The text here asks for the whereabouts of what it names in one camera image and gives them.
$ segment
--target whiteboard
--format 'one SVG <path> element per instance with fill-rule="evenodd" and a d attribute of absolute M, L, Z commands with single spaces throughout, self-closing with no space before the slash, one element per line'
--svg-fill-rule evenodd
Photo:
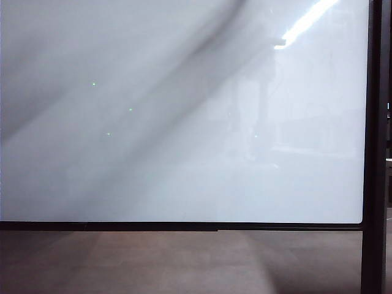
<path fill-rule="evenodd" d="M 2 0 L 1 220 L 362 221 L 368 0 Z"/>

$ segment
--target white board surface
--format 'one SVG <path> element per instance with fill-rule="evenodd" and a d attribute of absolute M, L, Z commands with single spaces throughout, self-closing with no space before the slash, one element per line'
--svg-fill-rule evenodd
<path fill-rule="evenodd" d="M 368 0 L 2 0 L 1 220 L 362 220 Z"/>

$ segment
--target whiteboard stand leg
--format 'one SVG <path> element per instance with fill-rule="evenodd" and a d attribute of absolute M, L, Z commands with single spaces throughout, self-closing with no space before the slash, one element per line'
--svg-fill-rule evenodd
<path fill-rule="evenodd" d="M 370 5 L 361 294 L 385 294 L 385 153 L 391 0 L 371 0 Z"/>

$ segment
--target black metal stand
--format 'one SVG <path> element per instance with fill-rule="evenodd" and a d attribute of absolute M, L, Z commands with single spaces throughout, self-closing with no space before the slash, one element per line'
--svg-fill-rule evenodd
<path fill-rule="evenodd" d="M 385 293 L 385 148 L 391 0 L 370 2 L 361 294 Z"/>

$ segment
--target floor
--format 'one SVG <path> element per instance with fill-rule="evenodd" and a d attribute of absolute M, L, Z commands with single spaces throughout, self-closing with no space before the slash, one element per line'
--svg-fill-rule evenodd
<path fill-rule="evenodd" d="M 360 292 L 360 232 L 1 232 L 0 241 L 1 294 Z M 392 220 L 387 293 L 390 242 Z"/>

